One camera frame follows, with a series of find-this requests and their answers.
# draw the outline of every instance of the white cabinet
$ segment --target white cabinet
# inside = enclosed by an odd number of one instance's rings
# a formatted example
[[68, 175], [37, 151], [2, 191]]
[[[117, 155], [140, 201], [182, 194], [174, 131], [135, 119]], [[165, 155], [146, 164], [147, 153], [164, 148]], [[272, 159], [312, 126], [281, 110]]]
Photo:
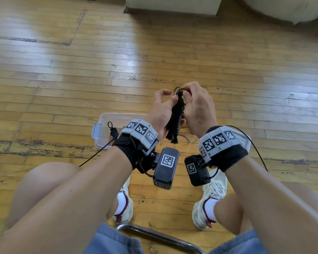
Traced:
[[318, 0], [244, 0], [252, 9], [294, 24], [318, 18]]
[[221, 0], [126, 0], [128, 8], [216, 15]]

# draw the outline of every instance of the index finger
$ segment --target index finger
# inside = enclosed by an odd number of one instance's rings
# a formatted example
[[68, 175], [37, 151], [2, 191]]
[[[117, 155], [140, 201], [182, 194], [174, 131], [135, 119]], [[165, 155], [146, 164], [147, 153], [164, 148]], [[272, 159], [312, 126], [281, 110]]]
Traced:
[[182, 87], [183, 90], [189, 91], [192, 95], [202, 91], [201, 86], [197, 81], [189, 82]]
[[154, 93], [154, 103], [158, 103], [158, 104], [163, 103], [162, 97], [165, 95], [171, 95], [171, 94], [172, 94], [172, 91], [168, 89], [161, 89], [159, 91], [156, 91]]

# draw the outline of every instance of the metal tube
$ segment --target metal tube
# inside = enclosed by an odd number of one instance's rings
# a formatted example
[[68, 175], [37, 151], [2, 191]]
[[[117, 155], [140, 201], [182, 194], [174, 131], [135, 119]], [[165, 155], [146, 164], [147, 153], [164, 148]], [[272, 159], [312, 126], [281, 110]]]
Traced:
[[179, 246], [180, 248], [192, 250], [192, 251], [195, 251], [196, 253], [200, 253], [200, 254], [206, 254], [205, 252], [203, 252], [203, 250], [201, 248], [199, 248], [198, 246], [196, 246], [192, 243], [188, 243], [186, 241], [180, 240], [178, 238], [175, 238], [175, 237], [163, 234], [163, 233], [159, 233], [159, 232], [154, 231], [154, 230], [149, 229], [149, 228], [137, 226], [137, 225], [134, 225], [131, 223], [122, 224], [122, 225], [115, 227], [115, 230], [117, 230], [117, 231], [122, 230], [122, 229], [130, 229], [130, 230], [136, 231], [138, 233], [148, 235], [148, 236], [153, 237], [155, 239], [159, 239], [161, 241], [165, 241], [167, 243]]

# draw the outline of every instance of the denim shorts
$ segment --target denim shorts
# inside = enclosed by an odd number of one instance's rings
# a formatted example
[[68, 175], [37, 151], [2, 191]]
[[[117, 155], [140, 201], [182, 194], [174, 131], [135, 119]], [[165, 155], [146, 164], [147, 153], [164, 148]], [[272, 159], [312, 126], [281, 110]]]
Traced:
[[[139, 239], [130, 238], [101, 224], [84, 254], [143, 254]], [[267, 254], [254, 230], [247, 231], [220, 245], [210, 254]]]

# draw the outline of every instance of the shoe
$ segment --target shoe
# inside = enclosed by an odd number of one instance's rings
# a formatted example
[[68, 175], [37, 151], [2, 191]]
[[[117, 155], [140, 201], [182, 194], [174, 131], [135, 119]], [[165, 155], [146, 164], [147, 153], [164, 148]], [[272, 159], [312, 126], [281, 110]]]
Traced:
[[[216, 169], [210, 171], [210, 176], [216, 173]], [[221, 200], [226, 195], [227, 178], [223, 172], [218, 171], [217, 175], [211, 179], [211, 182], [203, 185], [204, 194], [200, 201], [196, 202], [192, 211], [192, 220], [196, 227], [200, 230], [206, 230], [208, 227], [212, 228], [212, 223], [216, 221], [210, 220], [205, 212], [205, 203], [210, 198]]]
[[113, 220], [118, 224], [125, 224], [131, 221], [133, 217], [133, 201], [128, 195], [128, 186], [129, 182], [131, 181], [131, 176], [127, 179], [124, 183], [123, 187], [121, 188], [120, 192], [123, 192], [126, 198], [126, 205], [124, 210], [118, 214], [113, 216]]

